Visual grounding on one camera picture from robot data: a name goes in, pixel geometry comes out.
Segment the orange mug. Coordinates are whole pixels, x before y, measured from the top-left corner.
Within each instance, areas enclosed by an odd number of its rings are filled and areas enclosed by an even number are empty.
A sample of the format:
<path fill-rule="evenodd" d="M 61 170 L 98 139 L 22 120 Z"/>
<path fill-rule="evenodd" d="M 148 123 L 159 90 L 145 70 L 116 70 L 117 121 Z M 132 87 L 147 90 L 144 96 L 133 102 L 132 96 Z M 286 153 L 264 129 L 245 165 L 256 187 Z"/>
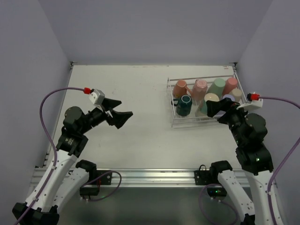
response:
<path fill-rule="evenodd" d="M 188 93 L 192 95 L 192 91 L 188 88 L 187 82 L 182 79 L 178 80 L 173 88 L 173 96 L 180 98 Z"/>

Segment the lavender cup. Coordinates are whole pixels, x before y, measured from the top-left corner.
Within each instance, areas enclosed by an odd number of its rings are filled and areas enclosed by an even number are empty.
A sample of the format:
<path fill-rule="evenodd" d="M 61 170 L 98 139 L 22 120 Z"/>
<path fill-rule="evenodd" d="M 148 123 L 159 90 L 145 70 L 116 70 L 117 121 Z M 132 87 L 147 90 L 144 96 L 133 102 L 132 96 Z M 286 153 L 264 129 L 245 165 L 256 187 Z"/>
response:
<path fill-rule="evenodd" d="M 223 95 L 222 99 L 229 98 L 231 101 L 235 102 L 235 97 L 231 94 Z"/>

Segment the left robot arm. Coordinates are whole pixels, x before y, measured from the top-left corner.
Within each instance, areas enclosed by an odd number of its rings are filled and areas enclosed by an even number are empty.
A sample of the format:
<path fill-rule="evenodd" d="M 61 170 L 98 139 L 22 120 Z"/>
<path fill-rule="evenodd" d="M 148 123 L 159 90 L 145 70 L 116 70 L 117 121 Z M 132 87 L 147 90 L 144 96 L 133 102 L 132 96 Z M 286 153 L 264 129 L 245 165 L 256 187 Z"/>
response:
<path fill-rule="evenodd" d="M 120 104 L 121 101 L 104 98 L 87 113 L 78 106 L 65 111 L 57 144 L 49 140 L 53 150 L 51 164 L 26 200 L 17 202 L 12 209 L 17 225 L 56 225 L 60 210 L 79 189 L 99 186 L 113 173 L 112 170 L 99 173 L 95 163 L 79 157 L 88 142 L 85 136 L 88 131 L 104 121 L 121 128 L 133 116 L 131 111 L 115 111 Z"/>

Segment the dark green mug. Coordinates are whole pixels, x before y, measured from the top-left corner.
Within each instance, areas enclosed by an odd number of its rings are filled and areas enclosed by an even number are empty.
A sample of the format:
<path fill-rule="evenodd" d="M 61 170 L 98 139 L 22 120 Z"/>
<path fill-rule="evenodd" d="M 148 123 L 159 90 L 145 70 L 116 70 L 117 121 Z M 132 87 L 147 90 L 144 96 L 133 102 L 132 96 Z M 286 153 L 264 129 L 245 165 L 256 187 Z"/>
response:
<path fill-rule="evenodd" d="M 179 116 L 186 117 L 191 112 L 192 98 L 189 95 L 174 98 L 172 105 L 176 107 L 176 113 Z"/>

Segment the pink mug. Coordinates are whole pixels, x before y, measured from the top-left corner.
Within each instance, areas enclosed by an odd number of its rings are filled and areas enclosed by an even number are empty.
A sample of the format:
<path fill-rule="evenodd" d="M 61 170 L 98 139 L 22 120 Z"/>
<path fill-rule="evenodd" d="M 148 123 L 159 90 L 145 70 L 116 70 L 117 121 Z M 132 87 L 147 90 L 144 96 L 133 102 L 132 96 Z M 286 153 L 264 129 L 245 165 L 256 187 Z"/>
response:
<path fill-rule="evenodd" d="M 192 98 L 195 101 L 201 101 L 206 95 L 208 85 L 203 79 L 196 79 L 192 88 Z"/>

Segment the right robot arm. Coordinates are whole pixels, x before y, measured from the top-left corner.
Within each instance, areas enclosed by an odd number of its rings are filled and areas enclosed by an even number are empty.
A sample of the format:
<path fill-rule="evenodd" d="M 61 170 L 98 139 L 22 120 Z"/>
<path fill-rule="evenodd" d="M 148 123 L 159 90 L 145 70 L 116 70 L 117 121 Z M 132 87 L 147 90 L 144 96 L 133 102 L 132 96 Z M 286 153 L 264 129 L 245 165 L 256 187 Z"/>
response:
<path fill-rule="evenodd" d="M 211 164 L 210 173 L 226 190 L 243 225 L 282 225 L 273 186 L 271 154 L 263 144 L 268 133 L 265 119 L 253 113 L 261 108 L 263 100 L 257 94 L 249 94 L 248 102 L 239 104 L 230 98 L 218 102 L 206 102 L 208 117 L 220 111 L 224 114 L 218 122 L 229 127 L 237 144 L 236 157 L 248 180 L 251 197 L 236 180 L 227 161 Z"/>

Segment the cream and mint floral mug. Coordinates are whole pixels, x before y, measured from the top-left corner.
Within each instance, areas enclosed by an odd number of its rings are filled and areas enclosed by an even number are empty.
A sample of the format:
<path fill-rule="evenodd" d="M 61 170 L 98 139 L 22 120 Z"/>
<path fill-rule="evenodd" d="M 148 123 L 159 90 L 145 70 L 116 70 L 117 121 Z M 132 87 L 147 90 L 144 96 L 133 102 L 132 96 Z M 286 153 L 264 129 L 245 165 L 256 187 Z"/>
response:
<path fill-rule="evenodd" d="M 207 115 L 207 101 L 214 101 L 217 102 L 219 101 L 219 97 L 216 94 L 213 93 L 208 93 L 204 96 L 204 99 L 201 101 L 200 105 L 198 106 L 195 116 L 200 117 L 200 116 L 206 116 Z"/>

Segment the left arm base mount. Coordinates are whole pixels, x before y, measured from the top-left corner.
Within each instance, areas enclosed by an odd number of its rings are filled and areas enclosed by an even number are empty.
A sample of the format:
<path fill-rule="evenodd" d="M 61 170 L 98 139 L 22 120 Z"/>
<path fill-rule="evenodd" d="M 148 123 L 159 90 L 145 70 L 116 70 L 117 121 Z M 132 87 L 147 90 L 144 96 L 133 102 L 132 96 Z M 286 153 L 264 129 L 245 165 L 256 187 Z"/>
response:
<path fill-rule="evenodd" d="M 76 183 L 80 184 L 81 187 L 86 185 L 111 185 L 112 171 L 111 170 L 93 170 L 90 172 L 83 172 L 79 178 L 75 178 Z"/>

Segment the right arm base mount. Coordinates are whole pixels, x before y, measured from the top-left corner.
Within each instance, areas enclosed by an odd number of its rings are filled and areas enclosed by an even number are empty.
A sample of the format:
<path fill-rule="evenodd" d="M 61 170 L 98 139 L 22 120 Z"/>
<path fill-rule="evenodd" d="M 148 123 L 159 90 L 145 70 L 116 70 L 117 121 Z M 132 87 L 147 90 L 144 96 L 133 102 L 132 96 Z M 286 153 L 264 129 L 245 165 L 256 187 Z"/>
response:
<path fill-rule="evenodd" d="M 194 171 L 195 184 L 202 186 L 208 184 L 220 184 L 218 182 L 218 174 L 226 170 L 233 170 L 227 161 L 214 162 L 210 165 L 209 169 L 202 164 L 199 166 L 199 169 Z"/>

